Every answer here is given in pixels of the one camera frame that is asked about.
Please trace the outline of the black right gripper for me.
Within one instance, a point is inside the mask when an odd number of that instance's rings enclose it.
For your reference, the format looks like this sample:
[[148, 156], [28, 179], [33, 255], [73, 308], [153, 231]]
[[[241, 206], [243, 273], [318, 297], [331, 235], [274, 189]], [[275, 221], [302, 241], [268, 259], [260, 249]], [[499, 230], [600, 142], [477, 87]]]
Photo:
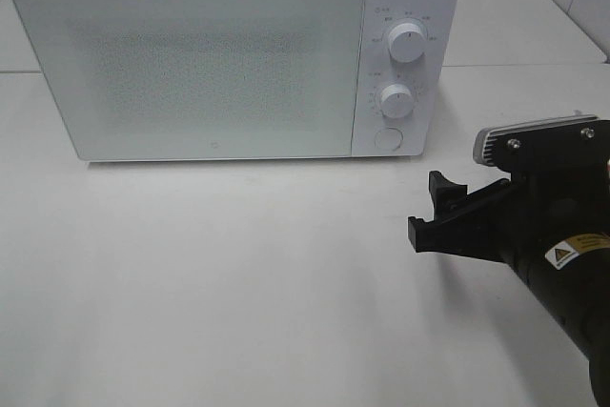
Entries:
[[[409, 216], [408, 239], [416, 253], [462, 254], [519, 267], [545, 262], [553, 269], [608, 268], [608, 161], [508, 173], [507, 180], [468, 195], [467, 216]], [[450, 212], [467, 190], [440, 171], [428, 174], [435, 212]]]

